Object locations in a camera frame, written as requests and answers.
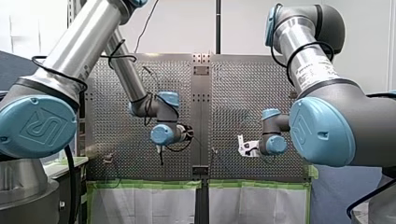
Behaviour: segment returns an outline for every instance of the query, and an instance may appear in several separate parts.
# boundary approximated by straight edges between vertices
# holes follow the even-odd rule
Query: light blue joint cap
[[[265,46],[267,47],[271,47],[274,38],[274,34],[273,34],[274,26],[275,26],[274,10],[275,7],[272,7],[267,18],[267,28],[265,30]]]
[[[276,115],[280,115],[280,110],[271,108],[262,111],[262,119],[269,119]]]
[[[132,116],[136,117],[136,114],[134,113],[134,110],[133,110],[132,106],[133,106],[132,103],[129,102],[129,104],[128,104],[128,113],[130,113]]]
[[[76,130],[76,114],[66,102],[48,95],[23,97],[0,111],[0,153],[48,157],[66,147]]]
[[[290,111],[291,140],[306,160],[342,167],[355,157],[355,138],[344,116],[328,102],[305,97]]]
[[[168,146],[174,137],[172,129],[165,124],[158,124],[151,130],[151,141],[158,146]]]
[[[132,5],[134,5],[134,7],[142,7],[144,6],[148,0],[130,0]]]
[[[165,100],[171,106],[178,107],[179,106],[179,98],[178,93],[175,91],[160,91],[158,94],[161,98]]]
[[[274,135],[268,138],[265,143],[265,148],[270,155],[280,155],[286,152],[288,144],[285,138],[279,135]]]

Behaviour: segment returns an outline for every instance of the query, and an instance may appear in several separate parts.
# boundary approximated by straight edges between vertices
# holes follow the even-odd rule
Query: logo
[[[52,147],[66,126],[66,119],[38,108],[21,130],[21,137]]]
[[[306,124],[306,121],[303,116],[298,115],[297,122],[293,126],[294,136],[300,145],[303,145],[306,141],[306,137],[308,134],[311,134],[311,131]]]

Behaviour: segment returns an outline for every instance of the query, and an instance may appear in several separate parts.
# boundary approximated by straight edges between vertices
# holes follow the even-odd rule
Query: perforated metal panel
[[[264,158],[266,161],[243,158],[237,152],[238,134],[243,134],[245,141],[260,138],[264,108],[279,108],[285,113],[290,110],[292,87],[285,71],[270,57],[214,55],[210,63],[206,62],[209,74],[198,78],[201,75],[193,73],[197,62],[192,55],[137,56],[137,68],[147,90],[178,91],[180,121],[198,124],[197,136],[204,141],[202,145],[192,142],[194,153],[190,148],[182,153],[166,150],[164,166],[161,166],[157,150],[149,141],[155,120],[145,127],[143,119],[132,118],[127,113],[124,90],[107,61],[101,60],[92,72],[90,90],[86,94],[87,151],[96,153],[89,166],[89,179],[192,179],[191,162],[207,165],[205,160],[195,157],[206,158],[204,152],[209,150],[210,178],[306,181],[307,166],[292,148],[287,133],[284,135],[289,151],[274,160],[272,157]],[[207,106],[209,113],[204,113]],[[109,153],[114,153],[114,162],[104,164],[103,158]]]
[[[147,91],[177,91],[180,95],[179,121],[190,123],[191,56],[137,55],[137,58],[137,71]],[[87,145],[91,145],[90,152],[94,152],[96,158],[90,163],[89,179],[191,179],[189,148],[180,153],[165,151],[164,166],[161,166],[157,149],[149,140],[156,120],[145,127],[143,119],[127,113],[126,94],[106,60],[97,63],[90,82],[92,92],[88,92],[86,98],[89,101],[87,117],[90,118],[87,126],[91,128],[87,131]],[[114,161],[105,164],[103,158],[109,153],[114,153]]]
[[[288,133],[284,136],[289,150],[276,158],[243,158],[237,151],[238,134],[245,141],[260,138],[264,109],[289,113],[292,87],[285,70],[266,56],[216,55],[211,58],[211,68],[210,177],[304,181],[306,166]]]

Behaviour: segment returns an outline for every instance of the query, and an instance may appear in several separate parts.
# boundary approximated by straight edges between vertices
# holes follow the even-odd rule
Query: white wall
[[[134,50],[154,4],[137,10],[121,27]],[[142,37],[138,52],[191,53],[215,51],[215,0],[160,0]],[[264,46],[267,13],[278,1],[222,1],[221,52],[268,55]],[[364,91],[386,91],[389,83],[391,0],[284,0],[284,6],[328,4],[337,8],[346,24],[346,43],[335,58],[341,76],[358,82]]]
[[[342,14],[346,43],[334,65],[364,91],[386,91],[389,85],[391,0],[325,0]]]
[[[133,51],[155,0],[135,11],[121,33]],[[207,53],[215,48],[215,1],[160,0],[138,52]]]
[[[133,51],[155,0],[138,9],[121,26]],[[264,32],[275,0],[222,1],[221,52],[268,55]],[[396,89],[391,36],[392,0],[284,0],[285,6],[328,4],[346,24],[346,43],[335,58],[340,75],[358,82],[367,92]],[[66,0],[0,0],[0,50],[30,58],[48,54],[66,29]],[[138,52],[192,53],[215,51],[215,0],[160,0],[141,39]]]
[[[67,0],[0,0],[0,50],[46,55],[67,28]]]

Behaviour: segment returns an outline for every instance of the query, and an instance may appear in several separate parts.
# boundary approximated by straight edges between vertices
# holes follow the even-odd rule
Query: label sticker
[[[300,66],[295,76],[302,91],[319,82],[339,78],[332,63],[324,56],[317,57],[313,62]]]

